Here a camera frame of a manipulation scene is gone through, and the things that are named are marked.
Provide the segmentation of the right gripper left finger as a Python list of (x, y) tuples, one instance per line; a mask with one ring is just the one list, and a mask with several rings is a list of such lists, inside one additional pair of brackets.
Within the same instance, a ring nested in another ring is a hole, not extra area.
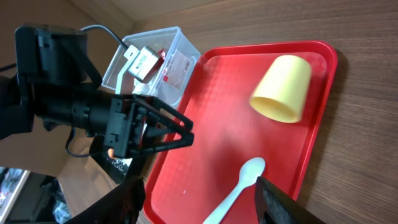
[(143, 209), (145, 199), (143, 179), (130, 176), (66, 224), (135, 224)]

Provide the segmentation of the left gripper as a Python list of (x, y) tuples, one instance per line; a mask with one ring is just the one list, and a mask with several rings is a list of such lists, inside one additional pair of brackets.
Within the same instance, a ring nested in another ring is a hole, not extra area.
[[(158, 128), (161, 115), (187, 130)], [(193, 121), (156, 96), (111, 95), (104, 148), (115, 158), (129, 159), (191, 146)]]

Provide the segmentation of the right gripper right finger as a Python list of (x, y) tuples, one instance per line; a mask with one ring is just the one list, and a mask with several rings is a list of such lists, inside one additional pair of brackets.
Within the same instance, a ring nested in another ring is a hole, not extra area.
[(260, 224), (325, 224), (264, 177), (256, 180), (254, 203)]

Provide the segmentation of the white rice pile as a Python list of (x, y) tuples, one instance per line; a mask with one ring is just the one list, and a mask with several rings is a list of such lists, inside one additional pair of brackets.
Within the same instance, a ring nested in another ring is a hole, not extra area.
[(132, 159), (109, 159), (109, 161), (118, 171), (126, 173), (131, 165)]

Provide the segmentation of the white tissue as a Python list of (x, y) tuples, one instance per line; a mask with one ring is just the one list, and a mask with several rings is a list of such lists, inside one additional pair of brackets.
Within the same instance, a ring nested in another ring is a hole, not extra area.
[(133, 94), (157, 96), (159, 91), (156, 87), (155, 81), (151, 80), (149, 83), (141, 83), (138, 80), (134, 80)]

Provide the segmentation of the red snack wrapper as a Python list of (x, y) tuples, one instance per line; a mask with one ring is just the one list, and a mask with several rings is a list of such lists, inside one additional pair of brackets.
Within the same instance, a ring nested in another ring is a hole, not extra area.
[(159, 51), (158, 51), (158, 54), (160, 55), (160, 57), (161, 57), (163, 60), (165, 60), (165, 58), (166, 58), (165, 49), (159, 50)]

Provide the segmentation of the yellow cup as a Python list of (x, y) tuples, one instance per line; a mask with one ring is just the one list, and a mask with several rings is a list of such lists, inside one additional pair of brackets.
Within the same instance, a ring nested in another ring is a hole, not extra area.
[(298, 123), (303, 116), (312, 75), (310, 64), (295, 55), (277, 57), (249, 99), (261, 115), (282, 123)]

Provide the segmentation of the orange carrot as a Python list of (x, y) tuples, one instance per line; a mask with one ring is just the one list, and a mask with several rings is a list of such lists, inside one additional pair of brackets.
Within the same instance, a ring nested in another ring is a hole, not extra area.
[(109, 156), (111, 159), (115, 159), (115, 156), (114, 156), (114, 149), (112, 149), (112, 148), (108, 149), (108, 156)]

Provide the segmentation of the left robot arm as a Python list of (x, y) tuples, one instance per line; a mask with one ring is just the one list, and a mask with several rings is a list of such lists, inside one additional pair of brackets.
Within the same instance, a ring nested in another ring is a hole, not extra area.
[(155, 96), (100, 90), (87, 56), (87, 28), (23, 24), (15, 31), (16, 74), (1, 78), (1, 137), (67, 125), (99, 142), (98, 152), (135, 158), (193, 144), (193, 123)]

